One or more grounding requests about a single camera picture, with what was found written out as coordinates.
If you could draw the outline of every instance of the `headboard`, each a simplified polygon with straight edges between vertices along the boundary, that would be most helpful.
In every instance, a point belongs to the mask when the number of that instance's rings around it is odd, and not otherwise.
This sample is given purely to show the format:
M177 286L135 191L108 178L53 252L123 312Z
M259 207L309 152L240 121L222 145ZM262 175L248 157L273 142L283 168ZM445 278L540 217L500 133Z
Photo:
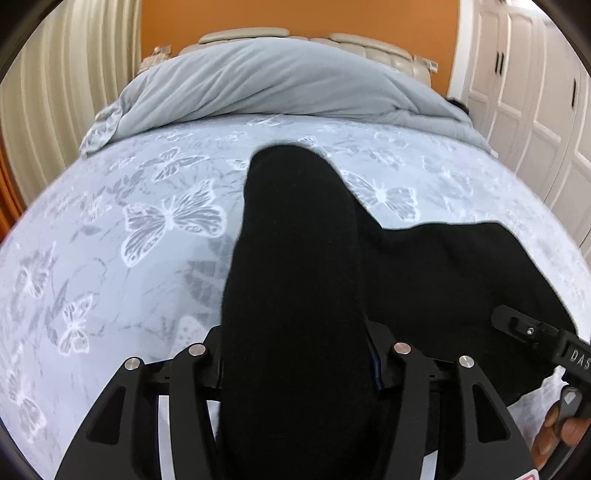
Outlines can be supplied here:
M224 30L213 32L202 36L195 45L189 45L179 52L183 55L202 48L208 48L220 43L231 41L247 40L258 37L278 37L278 38L297 38L299 40L313 41L341 48L361 57L375 60L380 63L406 73L410 77L417 79L427 86L431 86L431 74L419 58L413 58L412 55L395 45L374 40L373 38L360 37L359 35L350 35L346 33L333 33L328 38L306 38L291 36L289 30L285 28L238 28L235 30Z

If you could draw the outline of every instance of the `red label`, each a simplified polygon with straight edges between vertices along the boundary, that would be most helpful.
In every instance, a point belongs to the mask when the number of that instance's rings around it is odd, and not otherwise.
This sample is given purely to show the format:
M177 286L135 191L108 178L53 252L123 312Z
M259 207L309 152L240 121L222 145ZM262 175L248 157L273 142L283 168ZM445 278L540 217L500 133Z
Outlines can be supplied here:
M540 476L537 470L532 470L526 473L524 476L520 476L517 480L540 480Z

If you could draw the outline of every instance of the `black pants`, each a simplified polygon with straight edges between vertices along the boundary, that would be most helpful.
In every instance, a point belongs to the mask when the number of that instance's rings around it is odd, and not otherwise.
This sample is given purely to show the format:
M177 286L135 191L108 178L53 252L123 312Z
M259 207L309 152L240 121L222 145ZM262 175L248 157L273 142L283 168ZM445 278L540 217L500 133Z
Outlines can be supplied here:
M220 440L243 480L363 478L376 451L363 313L433 358L471 355L505 400L552 372L490 327L497 304L574 330L502 226L385 231L315 153L256 153L222 306Z

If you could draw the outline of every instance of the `silver screw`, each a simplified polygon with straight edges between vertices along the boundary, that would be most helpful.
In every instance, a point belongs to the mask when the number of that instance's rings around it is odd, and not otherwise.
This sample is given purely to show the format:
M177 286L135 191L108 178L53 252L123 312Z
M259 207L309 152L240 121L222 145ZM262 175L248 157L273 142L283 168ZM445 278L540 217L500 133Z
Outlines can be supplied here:
M207 348L202 343L195 343L189 347L189 354L193 356L203 355L207 351Z
M394 351L396 353L400 353L400 355L408 355L411 352L411 348L410 345L407 343L396 343L394 345Z
M136 368L139 367L139 363L140 363L139 358L136 358L133 356L131 358L128 358L125 361L125 368L127 370L135 370Z
M474 359L471 356L462 355L460 357L460 365L465 368L472 368L474 366Z

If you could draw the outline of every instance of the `orange wall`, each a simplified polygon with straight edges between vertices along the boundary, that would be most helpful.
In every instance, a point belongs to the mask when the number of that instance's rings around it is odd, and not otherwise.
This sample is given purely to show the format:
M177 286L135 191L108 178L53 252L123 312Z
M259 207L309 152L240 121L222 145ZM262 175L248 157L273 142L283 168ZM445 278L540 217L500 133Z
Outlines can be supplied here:
M206 33L283 27L292 35L335 32L377 38L435 60L433 88L447 93L456 49L459 0L143 0L142 55L172 45L177 54Z

